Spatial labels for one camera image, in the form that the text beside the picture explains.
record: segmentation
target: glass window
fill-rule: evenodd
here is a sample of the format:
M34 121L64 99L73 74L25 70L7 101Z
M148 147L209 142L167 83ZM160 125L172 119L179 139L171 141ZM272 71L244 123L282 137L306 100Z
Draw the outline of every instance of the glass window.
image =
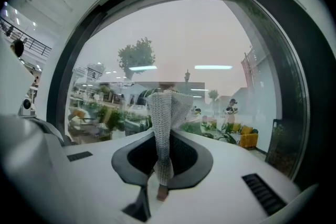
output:
M252 0L179 0L122 17L86 42L71 81L66 130L78 144L148 130L148 96L173 90L193 96L182 131L243 147L288 176L302 147L298 63Z

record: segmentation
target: black slot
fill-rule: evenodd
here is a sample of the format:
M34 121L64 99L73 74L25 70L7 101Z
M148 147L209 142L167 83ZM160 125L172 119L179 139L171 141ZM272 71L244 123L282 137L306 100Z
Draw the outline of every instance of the black slot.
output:
M90 157L90 156L92 156L91 152L84 151L84 152L68 155L67 157L69 161L73 162L73 161L77 161L78 159L83 159L83 158Z
M242 179L269 216L286 206L286 203L257 174L242 176Z

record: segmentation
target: tree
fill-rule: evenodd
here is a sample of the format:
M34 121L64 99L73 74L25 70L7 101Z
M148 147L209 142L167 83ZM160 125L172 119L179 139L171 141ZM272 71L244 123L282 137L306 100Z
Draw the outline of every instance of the tree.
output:
M211 90L208 94L209 98L212 99L213 102L215 102L215 100L218 97L218 92L217 90Z
M99 92L102 92L103 94L109 94L111 89L107 87L106 85L102 85L99 88Z
M151 46L151 41L145 37L136 41L136 45L127 45L118 51L119 67L125 72L128 79L132 79L134 73L140 74L144 70L132 71L130 67L151 66L155 62L155 54Z

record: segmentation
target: railing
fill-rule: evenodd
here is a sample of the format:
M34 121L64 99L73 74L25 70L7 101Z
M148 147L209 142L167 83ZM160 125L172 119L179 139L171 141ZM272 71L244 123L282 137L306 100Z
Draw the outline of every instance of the railing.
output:
M6 21L4 18L0 17L1 23L1 32L9 37L10 39L14 40L21 40L25 47L48 58L51 48L38 42L37 40L33 39L31 36L27 35L26 33L22 32L21 30L17 29L14 25Z
M76 73L80 77L87 76L87 81L95 82L98 80L103 74L101 72L95 71L89 67L79 67L76 69Z

